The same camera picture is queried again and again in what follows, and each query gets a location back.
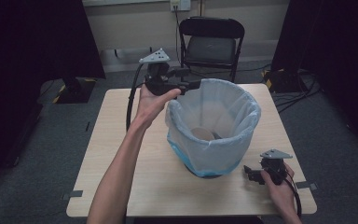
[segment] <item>wastebasket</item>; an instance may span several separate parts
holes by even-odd
[[[167,140],[194,175],[226,175],[248,149],[261,109],[243,88],[221,79],[203,79],[167,106]]]

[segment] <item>chair backrest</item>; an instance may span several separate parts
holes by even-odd
[[[190,17],[181,21],[180,36],[208,36],[219,38],[240,38],[245,35],[243,26],[233,19]]]

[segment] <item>table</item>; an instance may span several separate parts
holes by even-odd
[[[246,164],[260,169],[260,154],[277,148],[293,156],[285,160],[295,171],[295,181],[305,181],[304,174],[283,128],[282,121],[267,87],[243,84],[262,109],[251,145],[240,165],[229,175],[203,179],[192,175],[174,154],[166,140],[165,109],[147,130],[135,169],[129,217],[180,216],[250,216],[278,214],[266,186],[249,181],[243,174]],[[136,113],[135,95],[132,116]],[[82,197],[71,198],[69,217],[86,217],[95,191],[105,170],[114,158],[126,132],[126,111],[129,89],[109,90],[97,118],[89,146],[81,165],[74,190],[83,190]],[[316,212],[310,189],[298,190],[303,214]]]

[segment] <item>light blue plastic bag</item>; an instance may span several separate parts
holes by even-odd
[[[240,163],[260,116],[257,101],[243,88],[221,79],[203,79],[198,90],[168,103],[167,139],[195,175],[226,175]],[[197,129],[209,131],[215,139],[195,135]]]

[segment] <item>person's right hand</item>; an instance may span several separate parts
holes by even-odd
[[[286,163],[284,165],[286,166],[287,173],[293,177],[295,172]],[[289,181],[289,183],[291,183],[292,179],[289,175],[286,177],[286,179]],[[294,193],[286,181],[283,181],[280,185],[275,185],[274,182],[272,182],[269,173],[264,170],[261,171],[261,176],[266,182],[271,200],[274,202],[276,208],[282,215],[282,218],[285,220],[285,222],[301,223],[301,220],[297,216],[295,209]]]

